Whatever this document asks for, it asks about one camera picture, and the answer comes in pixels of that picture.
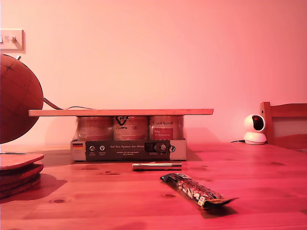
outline stack of coasters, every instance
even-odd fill
[[[43,154],[0,154],[0,199],[33,188],[40,182]]]

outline wrapper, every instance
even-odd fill
[[[237,198],[225,199],[221,194],[198,184],[190,177],[181,173],[170,173],[160,179],[185,197],[193,200],[202,209],[226,205]]]

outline globe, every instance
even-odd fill
[[[43,90],[35,74],[21,61],[1,54],[0,144],[27,133],[38,120],[30,109],[43,108]]]

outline wooden chair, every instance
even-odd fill
[[[273,118],[307,118],[307,103],[272,106],[270,102],[262,102],[261,113],[266,123],[264,134],[267,137],[268,144],[280,146],[286,149],[307,149],[307,130],[305,134],[296,134],[284,137],[274,137],[273,132]]]

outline security camera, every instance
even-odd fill
[[[262,145],[267,141],[263,134],[265,128],[264,118],[260,115],[249,115],[244,120],[244,127],[247,133],[244,135],[244,141],[251,145]]]

